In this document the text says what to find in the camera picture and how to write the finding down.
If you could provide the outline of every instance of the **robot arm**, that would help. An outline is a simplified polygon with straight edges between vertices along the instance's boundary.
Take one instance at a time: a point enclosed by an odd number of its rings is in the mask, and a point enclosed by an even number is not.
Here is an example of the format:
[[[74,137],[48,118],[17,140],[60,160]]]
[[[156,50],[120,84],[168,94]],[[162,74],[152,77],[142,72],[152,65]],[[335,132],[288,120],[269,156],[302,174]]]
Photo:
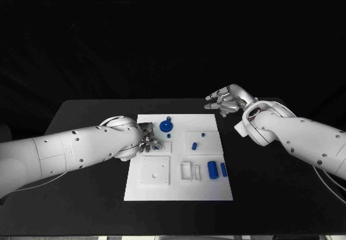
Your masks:
[[[217,102],[204,108],[218,109],[223,117],[242,108],[242,120],[233,127],[242,137],[247,135],[260,146],[278,140],[293,157],[346,179],[344,131],[296,117],[278,102],[257,101],[234,84],[204,99],[213,98]]]
[[[0,143],[0,198],[22,185],[112,157],[126,161],[149,146],[161,146],[152,124],[136,124],[123,116],[99,126]]]

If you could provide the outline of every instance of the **black table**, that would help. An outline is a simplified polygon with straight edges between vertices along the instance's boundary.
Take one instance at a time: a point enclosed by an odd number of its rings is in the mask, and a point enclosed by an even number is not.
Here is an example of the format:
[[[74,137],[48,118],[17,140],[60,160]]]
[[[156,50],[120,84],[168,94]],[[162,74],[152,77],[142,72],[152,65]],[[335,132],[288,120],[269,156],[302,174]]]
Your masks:
[[[214,114],[233,201],[122,201],[129,161],[107,160],[8,196],[0,236],[342,234],[346,205],[278,141],[256,145],[204,99],[70,100],[45,134],[118,115]]]

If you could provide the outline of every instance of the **small blue piece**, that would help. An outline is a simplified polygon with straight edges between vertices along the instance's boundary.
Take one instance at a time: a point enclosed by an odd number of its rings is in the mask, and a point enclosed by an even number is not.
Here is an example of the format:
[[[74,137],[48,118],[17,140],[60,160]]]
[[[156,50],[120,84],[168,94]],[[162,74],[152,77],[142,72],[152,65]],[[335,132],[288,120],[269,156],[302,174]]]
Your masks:
[[[191,150],[195,150],[195,148],[197,148],[197,143],[194,142],[194,143],[191,144]]]
[[[167,133],[172,129],[171,117],[167,116],[165,121],[159,123],[159,130]]]
[[[223,175],[223,177],[226,177],[226,176],[227,176],[227,172],[226,172],[224,163],[220,164],[220,170],[221,170],[221,175]]]
[[[208,170],[208,178],[210,179],[217,179],[218,178],[218,173],[217,173],[217,168],[216,168],[216,162],[214,161],[207,162],[207,170]]]

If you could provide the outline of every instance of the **robotic hand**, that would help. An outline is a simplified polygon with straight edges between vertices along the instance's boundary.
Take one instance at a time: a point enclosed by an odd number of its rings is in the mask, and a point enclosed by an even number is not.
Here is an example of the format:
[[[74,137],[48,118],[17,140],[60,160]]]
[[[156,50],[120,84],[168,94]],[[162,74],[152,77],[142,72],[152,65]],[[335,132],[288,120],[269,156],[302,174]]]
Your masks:
[[[136,152],[159,149],[152,123],[125,116],[97,126],[0,143],[0,198],[25,184],[107,159],[128,161]]]
[[[218,89],[204,99],[217,98],[204,109],[218,109],[223,117],[243,110],[242,120],[234,130],[242,137],[266,146],[273,140],[282,144],[286,152],[346,179],[346,133],[306,118],[296,117],[289,109],[275,101],[257,101],[236,85]]]

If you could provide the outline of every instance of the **black curtain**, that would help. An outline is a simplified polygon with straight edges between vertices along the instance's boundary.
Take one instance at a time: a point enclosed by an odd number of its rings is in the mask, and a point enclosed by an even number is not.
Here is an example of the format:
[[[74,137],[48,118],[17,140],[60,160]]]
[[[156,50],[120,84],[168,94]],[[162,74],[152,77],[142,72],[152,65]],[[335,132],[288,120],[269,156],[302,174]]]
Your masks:
[[[211,2],[0,3],[0,122],[14,140],[44,133],[66,100],[204,98],[231,83],[346,130],[337,13]]]

